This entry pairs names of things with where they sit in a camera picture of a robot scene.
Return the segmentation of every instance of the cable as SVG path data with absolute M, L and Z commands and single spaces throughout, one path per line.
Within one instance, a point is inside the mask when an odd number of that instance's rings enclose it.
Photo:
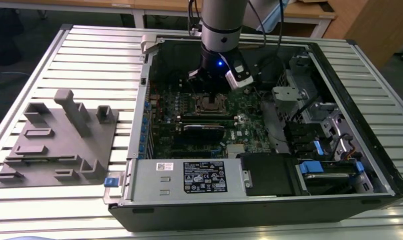
M 319 98 L 320 94 L 316 93 L 316 95 L 308 99 L 308 101 L 305 102 L 304 106 L 301 106 L 301 108 L 295 112 L 293 116 L 291 117 L 289 121 L 293 121 L 295 117 L 301 114 L 301 112 L 311 106 L 311 104 L 313 103 L 313 101 Z
M 260 94 L 259 94 L 259 92 L 257 92 L 257 90 L 256 90 L 256 87 L 253 87 L 253 90 L 255 90 L 255 93 L 257 94 L 257 96 L 259 96 L 260 99 L 261 99 L 261 96 L 260 96 Z
M 268 129 L 268 128 L 267 128 L 267 132 L 269 133 L 269 136 L 271 136 L 273 139 L 276 139 L 276 140 L 279 140 L 279 141 L 281 141 L 281 142 L 284 142 L 284 143 L 288 143 L 287 141 L 284 141 L 284 140 L 276 138 L 276 137 L 272 135 L 272 133 L 269 132 L 269 129 Z
M 339 142 L 340 142 L 340 139 L 344 137 L 344 136 L 349 136 L 349 134 L 348 133 L 341 133 L 340 135 L 339 135 L 339 137 L 337 137 L 337 140 L 336 140 L 336 143 L 335 143 L 335 146 L 333 146 L 333 149 L 332 149 L 332 151 L 329 152 L 329 161 L 332 161 L 333 160 L 333 158 L 335 158 L 335 152 L 336 152 L 336 149 L 337 149 L 337 146 L 339 146 Z
M 259 71 L 271 63 L 271 61 L 273 60 L 273 57 L 277 56 L 280 46 L 281 46 L 283 23 L 284 23 L 284 4 L 283 4 L 283 0 L 279 0 L 279 8 L 280 8 L 280 29 L 279 29 L 279 40 L 277 40 L 277 43 L 276 43 L 276 49 L 275 49 L 272 55 L 267 55 L 259 60 L 259 62 L 257 62 Z
M 0 75 L 1 75 L 1 74 L 21 74 L 21 75 L 25 75 L 25 76 L 31 77 L 29 74 L 23 73 L 23 72 L 19 72 L 19 71 L 12 71 L 12 72 L 5 71 L 5 72 L 0 72 Z
M 196 0 L 195 0 L 195 11 L 196 11 L 196 17 L 200 19 L 200 13 L 199 13 L 199 7 L 196 6 Z
M 348 145 L 351 146 L 351 151 L 343 157 L 344 160 L 348 160 L 351 155 L 355 153 L 355 145 L 352 145 L 351 140 L 348 140 Z
M 191 36 L 191 26 L 192 26 L 192 21 L 191 21 L 192 2 L 193 2 L 193 0 L 188 1 L 188 35 L 189 36 Z
M 281 37 L 283 37 L 283 23 L 284 23 L 284 4 L 283 4 L 283 0 L 279 0 L 280 2 L 280 30 L 279 30 L 279 41 L 276 43 L 276 50 L 275 50 L 275 55 L 277 56 L 279 54 L 279 49 L 280 49 L 280 45 L 281 45 Z
M 255 9 L 253 4 L 251 3 L 251 1 L 248 1 L 248 5 L 249 5 L 249 7 L 251 7 L 252 10 L 253 10 L 253 13 L 255 13 L 255 15 L 256 15 L 256 18 L 257 18 L 257 21 L 259 21 L 259 24 L 260 24 L 261 34 L 263 34 L 263 46 L 260 46 L 259 48 L 263 48 L 263 47 L 267 46 L 267 32 L 265 32 L 265 28 L 263 27 L 263 23 L 261 23 L 259 14 L 257 14 L 257 12 L 256 12 L 256 9 Z

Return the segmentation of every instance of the wooden table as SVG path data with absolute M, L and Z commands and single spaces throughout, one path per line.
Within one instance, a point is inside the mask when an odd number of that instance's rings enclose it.
M 197 0 L 199 11 L 201 11 L 201 0 Z M 144 15 L 187 16 L 187 0 L 135 0 L 133 7 L 135 23 L 137 28 L 145 28 Z M 295 2 L 284 11 L 284 22 L 313 24 L 311 37 L 321 38 L 331 20 L 336 13 L 324 12 L 317 3 Z
M 203 0 L 197 0 L 201 10 Z M 145 15 L 187 16 L 187 0 L 0 0 L 0 8 L 132 14 L 136 28 L 145 28 Z M 321 38 L 335 13 L 317 4 L 296 2 L 287 6 L 284 22 L 313 24 L 311 37 Z

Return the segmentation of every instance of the warning label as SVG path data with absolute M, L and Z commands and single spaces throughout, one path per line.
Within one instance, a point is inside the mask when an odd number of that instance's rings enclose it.
M 183 189 L 188 194 L 227 192 L 227 178 L 223 162 L 184 162 L 183 183 Z

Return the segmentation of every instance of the capacitor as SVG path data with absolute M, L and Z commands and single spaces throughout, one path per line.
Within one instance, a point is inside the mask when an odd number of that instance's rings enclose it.
M 245 95 L 249 95 L 249 89 L 245 88 L 245 89 L 243 90 L 243 93 L 244 93 Z

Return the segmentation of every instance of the aluminum workbench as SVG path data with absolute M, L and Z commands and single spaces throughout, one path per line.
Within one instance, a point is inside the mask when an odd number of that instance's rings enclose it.
M 127 146 L 140 80 L 141 35 L 184 31 L 73 26 L 57 33 L 15 104 L 0 124 L 0 170 L 25 124 L 28 103 L 49 108 L 57 88 L 72 89 L 87 108 L 120 111 L 109 172 L 125 169 Z M 260 35 L 241 38 L 261 39 Z M 403 102 L 356 45 L 347 41 L 284 37 L 319 44 L 360 112 L 403 176 Z M 337 223 L 241 229 L 131 233 L 111 216 L 103 185 L 0 189 L 0 240 L 20 236 L 52 239 L 401 239 L 403 204 L 367 211 Z M 120 195 L 120 189 L 109 192 Z

